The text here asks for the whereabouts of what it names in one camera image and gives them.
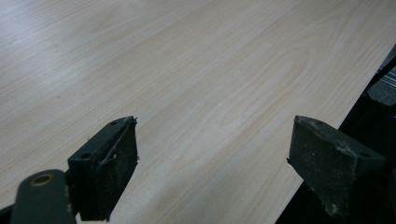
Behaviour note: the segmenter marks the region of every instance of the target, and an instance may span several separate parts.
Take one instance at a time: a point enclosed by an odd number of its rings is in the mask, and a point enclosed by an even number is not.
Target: black mechanical part
[[[339,130],[385,156],[388,173],[396,168],[396,105],[383,105],[364,93]]]
[[[137,165],[136,119],[109,122],[69,159],[69,170],[26,178],[16,202],[0,210],[0,223],[76,223],[107,220]]]
[[[82,220],[109,221],[137,165],[133,117],[108,123],[69,159],[72,202]]]
[[[290,145],[289,163],[318,195],[326,212],[348,217],[360,181],[371,179],[385,157],[340,133],[330,125],[297,116]]]
[[[298,188],[276,224],[339,224],[340,218],[329,216],[320,198],[305,182]]]
[[[64,172],[47,170],[23,180],[12,208],[11,223],[76,223]]]

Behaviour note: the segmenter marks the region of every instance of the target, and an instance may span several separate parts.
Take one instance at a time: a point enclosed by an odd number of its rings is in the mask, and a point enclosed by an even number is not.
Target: light wood grain
[[[273,223],[292,119],[337,127],[396,42],[395,1],[3,1],[0,206],[138,117],[112,223]]]

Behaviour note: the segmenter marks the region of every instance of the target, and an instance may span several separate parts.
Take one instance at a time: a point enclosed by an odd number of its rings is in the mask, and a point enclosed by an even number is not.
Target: wooden table surface
[[[338,127],[395,43],[394,0],[3,1],[0,206],[133,115],[111,223],[274,223],[293,117]]]

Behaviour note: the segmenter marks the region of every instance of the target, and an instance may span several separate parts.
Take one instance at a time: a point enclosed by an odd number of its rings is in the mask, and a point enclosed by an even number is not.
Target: screw hole
[[[363,157],[370,157],[370,154],[368,154],[368,153],[366,153],[366,152],[361,152],[360,154],[361,154],[361,156],[363,156]]]
[[[81,155],[81,158],[84,160],[89,159],[90,157],[91,157],[91,153],[84,153]]]
[[[40,187],[48,184],[52,180],[52,178],[53,178],[52,174],[40,175],[32,180],[31,185],[33,187]]]

